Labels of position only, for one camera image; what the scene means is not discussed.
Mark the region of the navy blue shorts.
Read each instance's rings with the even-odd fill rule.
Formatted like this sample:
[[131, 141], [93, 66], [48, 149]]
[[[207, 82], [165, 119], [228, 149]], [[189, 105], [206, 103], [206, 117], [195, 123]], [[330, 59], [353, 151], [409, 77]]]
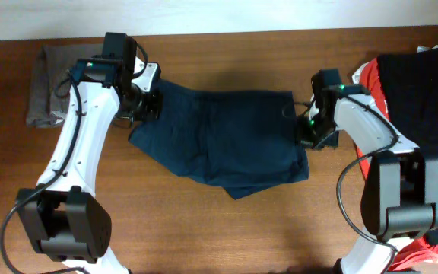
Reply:
[[292, 92], [195, 91], [164, 80], [157, 87], [159, 117], [136, 126], [129, 142], [173, 174], [233, 199], [308, 178]]

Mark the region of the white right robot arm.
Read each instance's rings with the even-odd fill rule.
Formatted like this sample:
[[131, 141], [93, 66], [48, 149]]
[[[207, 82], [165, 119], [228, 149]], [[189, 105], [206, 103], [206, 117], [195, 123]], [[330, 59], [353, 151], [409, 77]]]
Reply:
[[[297, 141], [312, 150], [334, 148], [344, 131], [363, 153], [336, 183], [338, 207], [359, 238], [332, 271], [387, 273], [398, 253], [392, 239], [418, 239], [438, 228], [438, 156], [424, 154], [403, 136], [363, 85], [342, 84], [337, 69], [318, 71], [311, 86], [307, 110], [297, 117]], [[362, 161], [369, 169], [360, 201], [363, 227], [358, 228], [346, 213], [341, 187], [348, 171]]]

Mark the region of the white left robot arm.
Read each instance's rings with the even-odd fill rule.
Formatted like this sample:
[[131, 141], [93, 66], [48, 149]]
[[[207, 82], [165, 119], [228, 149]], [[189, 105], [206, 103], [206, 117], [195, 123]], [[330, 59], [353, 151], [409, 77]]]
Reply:
[[100, 55], [79, 59], [69, 75], [68, 113], [55, 151], [33, 189], [20, 189], [18, 215], [33, 250], [66, 272], [127, 273], [110, 247], [112, 220], [96, 200], [95, 178], [115, 118], [157, 119], [160, 66], [138, 58], [142, 47], [125, 33], [106, 33]]

